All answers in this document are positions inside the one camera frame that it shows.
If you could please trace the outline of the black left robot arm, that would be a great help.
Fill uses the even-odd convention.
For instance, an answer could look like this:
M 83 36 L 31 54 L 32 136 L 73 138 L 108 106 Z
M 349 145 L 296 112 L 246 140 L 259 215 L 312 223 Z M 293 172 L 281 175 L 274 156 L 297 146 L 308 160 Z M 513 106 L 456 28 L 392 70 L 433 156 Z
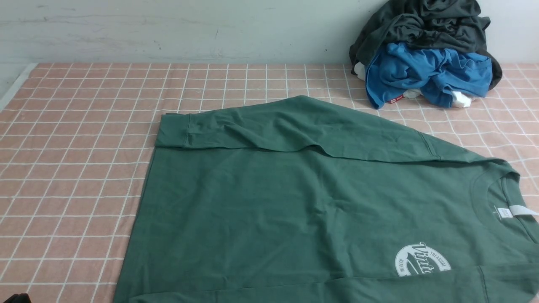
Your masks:
M 3 303 L 32 303 L 32 301 L 27 293 L 16 293 L 7 298 Z

